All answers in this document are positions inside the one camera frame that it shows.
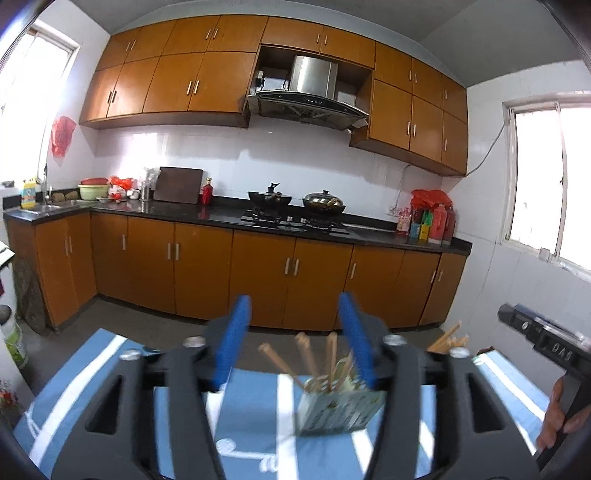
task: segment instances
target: window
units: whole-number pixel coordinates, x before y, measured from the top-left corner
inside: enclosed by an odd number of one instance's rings
[[[20,182],[43,172],[44,137],[72,53],[63,42],[29,30],[0,72],[0,181]]]
[[[591,102],[509,110],[514,184],[507,238],[591,271]]]

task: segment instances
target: bucket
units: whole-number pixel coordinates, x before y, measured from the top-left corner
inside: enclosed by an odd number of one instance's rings
[[[22,340],[21,327],[14,319],[11,308],[7,305],[0,305],[0,331],[12,359],[17,367],[22,369],[29,360],[27,349]]]

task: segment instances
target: hand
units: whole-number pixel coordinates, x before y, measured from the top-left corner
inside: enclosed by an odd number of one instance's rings
[[[552,388],[550,405],[544,416],[542,431],[535,441],[536,446],[544,450],[552,448],[556,442],[557,433],[562,429],[565,433],[579,430],[591,413],[591,405],[576,413],[568,422],[564,423],[564,412],[560,408],[560,399],[564,390],[563,379],[559,378]]]

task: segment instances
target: cutting board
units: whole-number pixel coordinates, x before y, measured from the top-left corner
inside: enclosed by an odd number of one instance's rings
[[[154,200],[197,205],[203,170],[199,168],[160,167]]]

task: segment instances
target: ceiling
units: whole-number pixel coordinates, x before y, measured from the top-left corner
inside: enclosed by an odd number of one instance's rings
[[[465,86],[529,67],[580,58],[537,0],[296,1],[368,20],[421,43]],[[178,0],[73,2],[114,33]]]

